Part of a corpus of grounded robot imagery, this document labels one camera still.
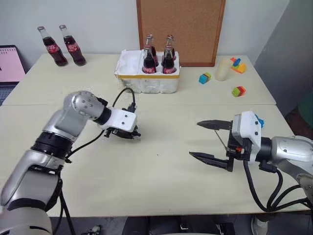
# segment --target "laptop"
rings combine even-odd
[[[24,76],[16,46],[0,46],[0,106]]]

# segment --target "cup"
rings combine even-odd
[[[233,63],[231,60],[222,59],[215,74],[216,80],[225,81],[232,65]]]

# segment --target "cork board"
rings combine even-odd
[[[225,0],[136,0],[140,48],[151,33],[157,51],[174,35],[182,66],[214,66]]]

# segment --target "robotic arm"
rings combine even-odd
[[[62,180],[59,172],[73,143],[92,120],[105,130],[133,139],[137,132],[135,103],[119,110],[107,107],[107,102],[87,91],[75,92],[64,100],[44,127],[34,145],[27,150],[5,183],[0,203],[0,234],[52,234],[50,220],[45,213],[51,209],[60,194]]]
[[[197,125],[215,132],[220,129],[230,131],[227,146],[224,145],[229,160],[217,159],[210,154],[190,152],[193,157],[231,172],[234,159],[244,161],[245,170],[248,170],[247,162],[255,161],[259,162],[259,169],[266,172],[276,173],[278,168],[297,181],[313,205],[312,140],[305,137],[272,139],[261,137],[260,123],[252,111],[236,115],[233,121],[208,120],[198,122]]]

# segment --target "table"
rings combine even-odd
[[[71,157],[62,171],[64,195],[71,216],[129,216],[261,212],[252,199],[243,164],[235,161],[232,173],[208,166],[189,151],[226,159],[214,131],[196,125],[206,119],[232,120],[252,109],[266,121],[262,136],[291,136],[292,131],[275,105],[164,105],[147,109],[138,102],[140,141],[101,137]],[[14,166],[39,136],[58,105],[0,107],[0,188]],[[87,123],[74,148],[93,139],[100,129]],[[224,142],[228,132],[220,131]],[[277,184],[275,174],[250,166],[263,204]],[[283,173],[282,190],[296,181]],[[292,192],[283,202],[305,197]],[[59,215],[59,206],[48,214]],[[294,205],[286,211],[305,209]]]
[[[23,81],[4,101],[4,105],[43,105],[60,104],[64,97],[78,90],[88,90],[106,100],[114,100],[121,86],[114,76],[119,55],[85,54],[87,64],[79,67],[73,63],[68,54],[69,64],[58,67],[49,54],[43,54]],[[224,58],[218,56],[216,65]],[[174,94],[140,94],[142,105],[243,105],[243,104],[276,104],[258,73],[246,56],[241,58],[247,64],[245,73],[230,71],[226,81],[219,82],[214,78],[216,67],[183,67],[179,78],[179,88]],[[198,82],[204,72],[212,74],[206,84]],[[234,87],[244,86],[247,90],[242,97],[233,97]]]

